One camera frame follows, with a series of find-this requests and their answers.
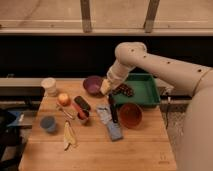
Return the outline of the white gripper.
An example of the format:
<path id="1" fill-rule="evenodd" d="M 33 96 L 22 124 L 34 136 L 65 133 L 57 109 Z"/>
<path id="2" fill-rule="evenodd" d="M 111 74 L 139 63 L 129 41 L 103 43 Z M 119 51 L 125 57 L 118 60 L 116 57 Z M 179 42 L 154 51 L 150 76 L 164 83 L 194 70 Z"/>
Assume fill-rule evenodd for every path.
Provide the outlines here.
<path id="1" fill-rule="evenodd" d="M 111 87 L 114 88 L 113 92 L 120 91 L 122 83 L 127 79 L 132 70 L 132 66 L 127 66 L 119 61 L 115 61 L 107 72 L 107 79 L 102 81 L 100 88 L 101 93 L 106 95 L 111 90 Z"/>

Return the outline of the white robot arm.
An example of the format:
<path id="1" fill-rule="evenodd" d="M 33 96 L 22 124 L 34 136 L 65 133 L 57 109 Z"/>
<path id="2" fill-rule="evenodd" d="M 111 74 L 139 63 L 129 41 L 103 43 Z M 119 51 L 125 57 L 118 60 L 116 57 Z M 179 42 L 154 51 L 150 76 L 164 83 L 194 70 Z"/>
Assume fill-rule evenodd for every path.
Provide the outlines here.
<path id="1" fill-rule="evenodd" d="M 186 95 L 177 171 L 213 171 L 213 67 L 151 54 L 143 42 L 122 42 L 101 85 L 109 94 L 140 68 Z"/>

